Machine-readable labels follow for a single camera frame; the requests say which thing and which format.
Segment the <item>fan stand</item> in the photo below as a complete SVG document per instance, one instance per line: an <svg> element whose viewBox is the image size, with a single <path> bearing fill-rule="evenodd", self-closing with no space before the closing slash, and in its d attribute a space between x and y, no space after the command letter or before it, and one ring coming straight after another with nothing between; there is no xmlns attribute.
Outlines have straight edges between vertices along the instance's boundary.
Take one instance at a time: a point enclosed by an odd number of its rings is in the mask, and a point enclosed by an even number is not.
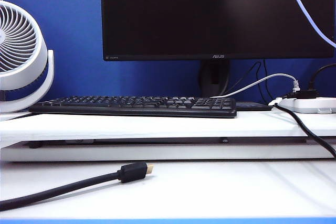
<svg viewBox="0 0 336 224"><path fill-rule="evenodd" d="M47 77L36 91L30 95L13 101L0 101L0 121L5 121L29 112L20 112L38 102L50 89L54 80L54 52L48 50L48 73Z"/></svg>

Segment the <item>white fan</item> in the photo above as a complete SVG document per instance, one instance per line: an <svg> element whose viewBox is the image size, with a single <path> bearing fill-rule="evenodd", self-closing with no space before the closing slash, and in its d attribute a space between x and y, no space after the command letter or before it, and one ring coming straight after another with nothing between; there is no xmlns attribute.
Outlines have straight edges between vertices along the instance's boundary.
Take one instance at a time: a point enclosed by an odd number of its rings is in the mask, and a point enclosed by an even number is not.
<svg viewBox="0 0 336 224"><path fill-rule="evenodd" d="M0 113L23 110L40 100L54 79L54 53L47 50L39 26L22 8L0 1L0 90L20 89L34 82L46 68L43 84L32 94L0 101Z"/></svg>

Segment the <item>black power cord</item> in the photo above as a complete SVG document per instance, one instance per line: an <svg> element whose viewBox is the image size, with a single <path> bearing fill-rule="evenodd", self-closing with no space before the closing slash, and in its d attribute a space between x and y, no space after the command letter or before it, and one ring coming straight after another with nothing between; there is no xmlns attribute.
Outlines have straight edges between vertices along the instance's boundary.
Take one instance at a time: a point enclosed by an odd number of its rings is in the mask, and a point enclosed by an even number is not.
<svg viewBox="0 0 336 224"><path fill-rule="evenodd" d="M298 125L301 127L301 129L310 137L312 137L318 144L320 144L321 146L323 146L325 149L327 149L331 155L336 159L336 151L335 149L328 144L325 140L323 140L322 138L320 138L319 136L315 135L310 129L307 128L307 126L305 126L305 124L301 121L301 119L291 110L288 110L284 107L279 106L277 103L274 105L276 108L287 112L288 114L290 114L295 121L298 123Z"/></svg>
<svg viewBox="0 0 336 224"><path fill-rule="evenodd" d="M267 66L266 66L266 60L265 59L263 59L263 61L262 61L263 63L264 63L264 70L265 70L265 75L266 76L268 76L268 73L267 73ZM269 97L271 97L272 98L272 100L274 100L274 97L273 97L273 95L271 94L271 92L269 92L269 89L268 89L268 82L267 82L268 80L266 79L266 81L265 81L265 84L266 84L266 91L267 91L267 93L268 93L268 95L269 95Z"/></svg>
<svg viewBox="0 0 336 224"><path fill-rule="evenodd" d="M257 79L257 81L259 81L259 76L258 76L258 74L259 74L260 67L261 67L261 64L259 65L259 67L258 67L258 69L257 69L257 72L256 72L256 79ZM263 95L263 93L262 93L262 91L261 91L260 83L258 83L258 89L259 89L259 93L260 93L261 98L263 99L264 103L265 103L265 104L268 104L268 102L266 101L266 99L265 99L265 97L264 97L264 95Z"/></svg>
<svg viewBox="0 0 336 224"><path fill-rule="evenodd" d="M310 82L309 82L309 84L308 84L308 90L314 90L314 89L315 89L315 88L314 88L314 82L315 82L315 78L316 78L316 76L317 76L321 71L323 71L324 69L326 69L326 68L331 68L331 67L336 67L336 63L329 64L329 65L326 65L326 66L323 66L323 67L321 67L319 70L317 70L317 71L313 74L313 76L311 77L311 79L310 79Z"/></svg>
<svg viewBox="0 0 336 224"><path fill-rule="evenodd" d="M254 64L249 68L249 70L247 70L247 71L245 72L245 74L244 74L238 81L236 81L235 84L233 84L228 90L226 90L225 92L223 92L223 94L220 94L220 95L226 95L226 94L229 94L230 91L231 91L234 87L236 87L242 80L244 80L244 79L248 76L248 74L254 69L254 67L255 67L257 64L259 64L259 68L260 68L261 62L260 62L260 61L257 61L256 63L254 63Z"/></svg>

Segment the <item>ethernet cable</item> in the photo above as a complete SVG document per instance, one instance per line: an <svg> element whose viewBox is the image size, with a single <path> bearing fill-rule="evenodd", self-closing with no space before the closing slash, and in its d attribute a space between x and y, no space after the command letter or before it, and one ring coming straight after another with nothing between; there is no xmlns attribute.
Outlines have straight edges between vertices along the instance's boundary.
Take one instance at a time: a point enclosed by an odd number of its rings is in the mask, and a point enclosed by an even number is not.
<svg viewBox="0 0 336 224"><path fill-rule="evenodd" d="M257 85L257 84L259 84L259 83L261 83L261 82L263 82L263 81L265 81L265 80L267 80L267 79L270 79L270 78L272 78L272 77L275 77L275 76L284 76L284 77L291 78L291 79L293 80L293 93L295 93L295 92L297 92L297 91L300 91L299 81L298 81L295 77L293 77L293 76L291 76L291 75L289 75L289 74L285 74L285 73L274 73L274 74L271 74L271 75L269 75L269 76L266 76L266 77L264 77L264 78L262 78L262 79L260 79L260 80L258 80L258 81L255 81L255 82L251 83L250 85L247 85L247 86L245 86L245 87L243 87L243 88L241 88L241 89L239 89L239 90L237 90L237 91L235 91L235 92L232 92L232 93L230 93L230 94L219 95L219 96L211 97L211 98L225 98L225 97L230 97L231 95L240 93L240 92L242 92L242 91L244 91L244 90L246 90L246 89L249 89L249 88L253 87L254 85Z"/></svg>
<svg viewBox="0 0 336 224"><path fill-rule="evenodd" d="M296 0L297 3L299 4L302 12L304 13L304 15L306 16L307 20L309 21L309 23L311 24L311 26L314 28L314 30L318 33L318 35L320 35L320 37L322 39L324 39L327 43L329 43L330 45L332 45L334 48L336 48L336 44L330 40L326 35L324 35L324 33L318 28L318 26L315 24L314 20L312 19L312 17L309 15L308 11L306 10L305 6L303 5L301 0Z"/></svg>

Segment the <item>blue cubicle partition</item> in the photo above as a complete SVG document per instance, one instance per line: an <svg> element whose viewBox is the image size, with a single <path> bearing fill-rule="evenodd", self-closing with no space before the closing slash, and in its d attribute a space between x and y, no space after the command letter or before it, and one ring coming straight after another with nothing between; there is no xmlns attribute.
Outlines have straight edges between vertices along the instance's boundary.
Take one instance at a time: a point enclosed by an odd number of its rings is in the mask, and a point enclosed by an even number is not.
<svg viewBox="0 0 336 224"><path fill-rule="evenodd" d="M100 0L5 0L26 9L39 23L48 49L55 52L55 79L45 99L69 95L182 95L200 94L197 74L199 61L104 62L102 59ZM232 60L230 84L239 79L256 60ZM319 67L335 62L329 59L267 60L268 73L294 75L307 87ZM265 74L260 70L260 77ZM10 92L14 99L35 89ZM239 87L255 81L251 73ZM268 81L274 96L291 90L291 80L276 77ZM336 97L335 70L328 69L317 78L323 96ZM257 87L234 96L237 100L262 102Z"/></svg>

